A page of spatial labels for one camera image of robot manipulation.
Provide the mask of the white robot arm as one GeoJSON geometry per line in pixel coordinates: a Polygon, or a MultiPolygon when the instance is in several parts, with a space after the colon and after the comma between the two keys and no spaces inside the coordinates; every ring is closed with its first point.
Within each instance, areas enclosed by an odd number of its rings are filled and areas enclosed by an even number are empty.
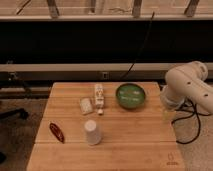
{"type": "Polygon", "coordinates": [[[193,61],[171,68],[165,74],[166,85],[160,92],[163,105],[163,118],[171,121],[186,99],[198,104],[209,114],[213,114],[213,87],[205,80],[207,66],[200,61],[193,61]]]}

